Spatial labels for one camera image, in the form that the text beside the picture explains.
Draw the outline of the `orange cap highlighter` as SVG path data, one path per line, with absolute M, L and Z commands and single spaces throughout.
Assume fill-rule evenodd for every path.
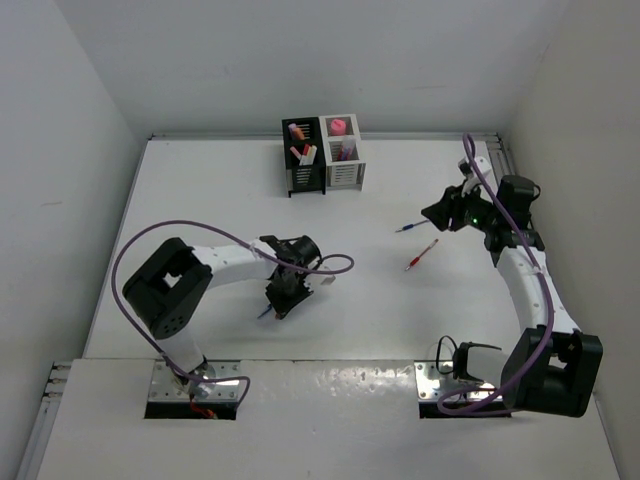
M 288 125 L 288 130 L 293 139 L 299 140 L 299 141 L 304 141 L 306 139 L 304 130 L 301 127 L 299 127 L 296 123 L 290 123 Z

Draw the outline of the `thin orange cap marker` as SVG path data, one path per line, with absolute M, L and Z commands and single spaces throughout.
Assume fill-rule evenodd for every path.
M 290 147 L 290 151 L 291 151 L 291 153 L 294 155 L 294 157 L 295 157 L 296 159 L 298 159 L 299 161 L 301 161 L 301 159 L 302 159 L 303 155 L 302 155 L 302 154 L 301 154 L 301 153 L 300 153 L 300 152 L 299 152 L 299 151 L 298 151 L 294 146 L 291 146 L 291 147 Z

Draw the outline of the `pink purple eraser block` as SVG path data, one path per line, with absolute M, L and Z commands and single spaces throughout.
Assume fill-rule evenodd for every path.
M 341 117 L 327 118 L 327 129 L 329 136 L 345 136 L 348 130 L 348 123 Z

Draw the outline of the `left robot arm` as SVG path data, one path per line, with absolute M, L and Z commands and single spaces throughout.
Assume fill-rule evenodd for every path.
M 322 263 L 308 236 L 280 240 L 266 235 L 240 245 L 192 247 L 166 240 L 127 280 L 122 294 L 169 360 L 179 381 L 207 366 L 188 324 L 204 294 L 247 280 L 266 280 L 265 295 L 278 318 L 313 293 L 307 275 L 282 264 L 315 270 Z

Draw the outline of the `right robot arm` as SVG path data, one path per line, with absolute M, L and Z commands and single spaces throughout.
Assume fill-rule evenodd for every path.
M 531 224 L 540 188 L 517 175 L 502 178 L 484 199 L 483 176 L 466 174 L 458 186 L 422 210 L 438 230 L 473 227 L 509 290 L 521 336 L 510 354 L 474 342 L 455 345 L 447 371 L 455 390 L 441 396 L 438 413 L 450 417 L 508 416 L 528 411 L 579 418 L 587 410 L 603 345 L 584 333 L 564 309 L 546 268 L 545 245 Z

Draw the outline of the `red grip gel pen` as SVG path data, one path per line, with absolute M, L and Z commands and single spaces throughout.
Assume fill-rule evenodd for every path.
M 429 253 L 437 244 L 439 243 L 439 239 L 435 239 L 433 240 L 429 245 L 427 245 L 418 255 L 416 255 L 405 267 L 404 271 L 409 271 L 412 268 L 414 268 L 420 261 L 421 259 L 427 254 Z

